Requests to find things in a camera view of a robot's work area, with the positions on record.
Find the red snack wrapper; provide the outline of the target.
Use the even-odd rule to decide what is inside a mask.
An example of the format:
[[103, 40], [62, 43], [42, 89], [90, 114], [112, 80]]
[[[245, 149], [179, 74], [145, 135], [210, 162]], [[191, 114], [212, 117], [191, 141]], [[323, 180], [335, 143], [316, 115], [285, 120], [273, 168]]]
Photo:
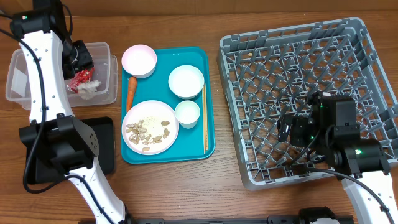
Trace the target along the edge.
[[90, 69], [84, 69], [77, 72], [67, 85], [68, 90], [78, 93], [78, 86], [83, 83], [88, 83], [91, 80], [94, 71], [95, 69], [92, 67]]

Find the white napkin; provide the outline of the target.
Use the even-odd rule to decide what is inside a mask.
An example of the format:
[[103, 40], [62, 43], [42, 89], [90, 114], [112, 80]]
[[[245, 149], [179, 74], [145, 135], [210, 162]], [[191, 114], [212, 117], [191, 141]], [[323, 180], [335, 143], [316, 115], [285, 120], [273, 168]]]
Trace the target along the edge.
[[90, 100], [95, 96], [97, 88], [100, 86], [99, 80], [92, 80], [86, 83], [81, 83], [77, 86], [78, 95], [84, 100]]

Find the pink bowl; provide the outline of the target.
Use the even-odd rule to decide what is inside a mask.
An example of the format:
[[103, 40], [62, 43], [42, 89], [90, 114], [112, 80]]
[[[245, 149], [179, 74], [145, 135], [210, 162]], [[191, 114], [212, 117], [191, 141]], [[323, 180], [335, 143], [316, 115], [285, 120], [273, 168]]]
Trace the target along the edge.
[[148, 45], [133, 45], [123, 53], [121, 64], [131, 76], [147, 78], [155, 71], [157, 55], [155, 50]]

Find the peanuts and rice scraps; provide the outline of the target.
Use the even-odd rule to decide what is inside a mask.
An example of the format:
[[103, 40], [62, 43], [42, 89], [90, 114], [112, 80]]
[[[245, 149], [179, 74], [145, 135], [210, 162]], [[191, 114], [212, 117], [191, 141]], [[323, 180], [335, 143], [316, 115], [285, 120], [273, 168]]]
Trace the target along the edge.
[[125, 125], [127, 142], [144, 154], [163, 151], [174, 132], [172, 123], [158, 116], [147, 116]]

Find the white bowl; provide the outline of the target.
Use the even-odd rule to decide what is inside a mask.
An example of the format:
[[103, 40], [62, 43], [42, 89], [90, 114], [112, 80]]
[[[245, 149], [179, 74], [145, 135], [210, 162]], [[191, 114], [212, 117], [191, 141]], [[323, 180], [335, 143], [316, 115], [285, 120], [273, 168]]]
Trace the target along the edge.
[[189, 100], [202, 91], [205, 79], [198, 68], [192, 65], [181, 65], [172, 70], [168, 84], [172, 93], [181, 99]]

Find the white cup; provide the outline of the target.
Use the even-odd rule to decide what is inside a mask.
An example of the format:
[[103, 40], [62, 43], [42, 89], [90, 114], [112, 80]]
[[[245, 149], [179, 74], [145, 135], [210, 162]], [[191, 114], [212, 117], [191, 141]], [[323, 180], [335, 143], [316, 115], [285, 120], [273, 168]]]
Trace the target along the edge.
[[200, 117], [200, 107], [194, 101], [182, 101], [175, 108], [175, 117], [183, 128], [191, 129]]

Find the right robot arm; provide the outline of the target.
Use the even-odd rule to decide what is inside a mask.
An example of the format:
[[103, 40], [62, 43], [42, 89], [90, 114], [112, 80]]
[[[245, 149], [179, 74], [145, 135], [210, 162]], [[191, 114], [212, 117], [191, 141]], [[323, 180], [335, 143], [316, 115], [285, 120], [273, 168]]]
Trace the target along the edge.
[[378, 140], [361, 138], [355, 100], [318, 91], [307, 103], [309, 116], [280, 117], [278, 140], [325, 158], [324, 172], [341, 180], [359, 223], [397, 223], [391, 167]]

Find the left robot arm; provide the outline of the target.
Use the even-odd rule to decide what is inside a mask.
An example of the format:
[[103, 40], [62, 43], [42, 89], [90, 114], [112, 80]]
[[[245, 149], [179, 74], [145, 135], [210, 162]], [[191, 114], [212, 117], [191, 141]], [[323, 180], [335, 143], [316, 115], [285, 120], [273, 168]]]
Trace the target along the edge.
[[18, 41], [27, 64], [31, 107], [29, 125], [19, 130], [27, 149], [23, 186], [43, 164], [70, 181], [81, 193], [96, 223], [133, 223], [125, 204], [113, 192], [100, 166], [100, 157], [114, 158], [113, 137], [98, 136], [73, 114], [65, 80], [92, 68], [85, 44], [72, 41], [72, 16], [60, 1], [34, 1], [30, 11], [11, 17], [8, 36]]

